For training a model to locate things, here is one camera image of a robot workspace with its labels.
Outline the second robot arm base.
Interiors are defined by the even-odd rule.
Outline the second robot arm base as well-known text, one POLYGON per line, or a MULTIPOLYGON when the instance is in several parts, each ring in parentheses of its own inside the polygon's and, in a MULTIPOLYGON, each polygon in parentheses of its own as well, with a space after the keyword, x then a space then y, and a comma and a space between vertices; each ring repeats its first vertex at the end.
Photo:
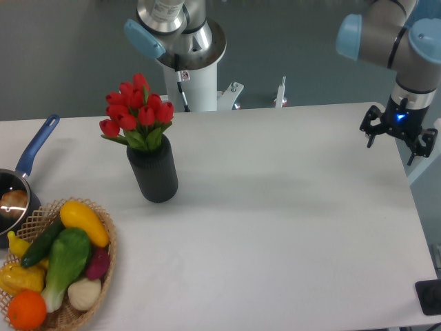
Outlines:
POLYGON ((124 25, 142 55, 174 70, 200 70, 217 63, 227 40, 206 13, 206 1, 138 1, 136 17, 124 25))

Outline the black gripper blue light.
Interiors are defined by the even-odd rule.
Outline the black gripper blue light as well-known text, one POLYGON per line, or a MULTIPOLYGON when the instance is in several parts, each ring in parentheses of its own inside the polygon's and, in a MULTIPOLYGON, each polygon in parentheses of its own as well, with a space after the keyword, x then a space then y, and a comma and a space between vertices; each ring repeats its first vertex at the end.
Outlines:
POLYGON ((372 105, 366 112, 361 124, 362 131, 368 138, 367 148, 370 148, 375 138, 380 134, 389 134, 395 138, 404 139, 411 155, 407 161, 410 166, 416 157, 428 158, 435 146, 438 130, 435 128, 422 129, 422 122, 429 109, 410 108, 408 98, 396 100, 390 96, 385 112, 372 105))

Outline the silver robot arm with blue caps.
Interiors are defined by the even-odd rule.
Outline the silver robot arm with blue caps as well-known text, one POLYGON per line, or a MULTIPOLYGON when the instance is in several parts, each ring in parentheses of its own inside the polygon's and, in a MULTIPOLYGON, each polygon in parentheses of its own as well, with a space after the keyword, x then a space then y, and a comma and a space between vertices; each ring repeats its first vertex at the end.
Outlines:
POLYGON ((336 39, 338 54, 396 73, 386 108, 371 106, 360 131, 372 146, 375 138, 388 134, 404 141, 411 155, 429 157, 438 130, 422 122, 440 85, 440 19, 423 18, 410 28, 405 23, 416 1, 370 1, 365 14, 343 20, 336 39))

